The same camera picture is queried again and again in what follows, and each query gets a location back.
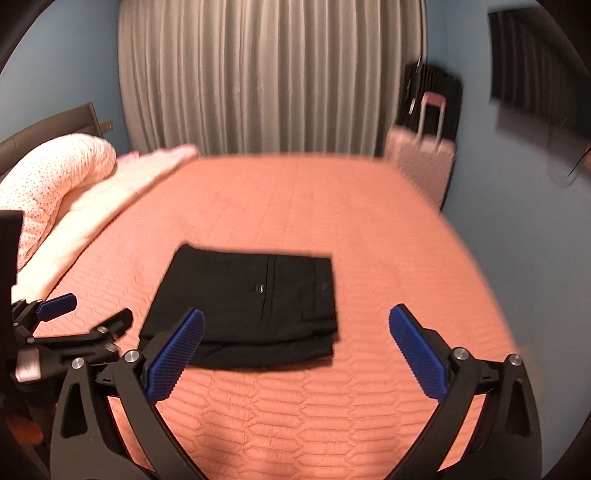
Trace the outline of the black pants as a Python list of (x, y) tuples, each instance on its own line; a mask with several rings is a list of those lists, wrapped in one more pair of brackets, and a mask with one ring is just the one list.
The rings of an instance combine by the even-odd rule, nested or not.
[(180, 246), (139, 333), (141, 347), (182, 314), (204, 314), (199, 368), (280, 368), (334, 354), (338, 315), (327, 257)]

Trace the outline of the light pink folded blanket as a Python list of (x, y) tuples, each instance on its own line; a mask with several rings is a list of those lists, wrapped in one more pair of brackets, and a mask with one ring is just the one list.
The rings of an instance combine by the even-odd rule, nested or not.
[(193, 145), (160, 149), (146, 155), (132, 152), (117, 160), (109, 178), (68, 193), (47, 239), (18, 273), (11, 299), (47, 298), (112, 220), (182, 164), (198, 156)]

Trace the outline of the white dotted pillow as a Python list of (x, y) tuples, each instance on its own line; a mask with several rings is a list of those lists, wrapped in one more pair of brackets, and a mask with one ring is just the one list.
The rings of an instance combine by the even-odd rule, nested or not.
[(60, 136), (27, 153), (1, 182), (1, 208), (23, 212), (17, 268), (31, 259), (54, 226), (64, 197), (107, 178), (116, 151), (103, 138)]

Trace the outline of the grey bed headboard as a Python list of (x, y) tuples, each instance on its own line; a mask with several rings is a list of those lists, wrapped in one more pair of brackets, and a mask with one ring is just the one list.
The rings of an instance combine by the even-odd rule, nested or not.
[(40, 120), (0, 143), (0, 179), (4, 180), (26, 154), (46, 141), (72, 133), (103, 137), (112, 129), (112, 120), (98, 120), (92, 102)]

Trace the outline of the grey pleated curtain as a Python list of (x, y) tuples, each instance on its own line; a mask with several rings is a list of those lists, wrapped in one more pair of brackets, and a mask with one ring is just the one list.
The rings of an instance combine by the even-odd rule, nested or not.
[(131, 146), (380, 155), (425, 27), (421, 1), (124, 1)]

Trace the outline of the pink hard suitcase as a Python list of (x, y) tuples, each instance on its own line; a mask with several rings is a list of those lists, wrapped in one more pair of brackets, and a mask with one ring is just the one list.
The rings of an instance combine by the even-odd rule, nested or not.
[(398, 168), (439, 210), (442, 209), (454, 167), (456, 147), (450, 140), (423, 133), (424, 118), (417, 133), (394, 125), (389, 131), (385, 160)]

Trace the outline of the black hard suitcase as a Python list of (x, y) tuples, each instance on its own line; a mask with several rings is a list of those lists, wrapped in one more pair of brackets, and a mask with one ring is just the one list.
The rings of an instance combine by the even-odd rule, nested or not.
[(455, 142), (460, 122), (463, 84), (458, 76), (424, 62), (405, 66), (396, 124)]

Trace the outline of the wall mounted black television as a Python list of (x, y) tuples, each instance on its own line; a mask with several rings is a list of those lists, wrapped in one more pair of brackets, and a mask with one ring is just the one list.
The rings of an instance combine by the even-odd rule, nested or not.
[(491, 98), (583, 138), (590, 137), (590, 67), (542, 6), (488, 12)]

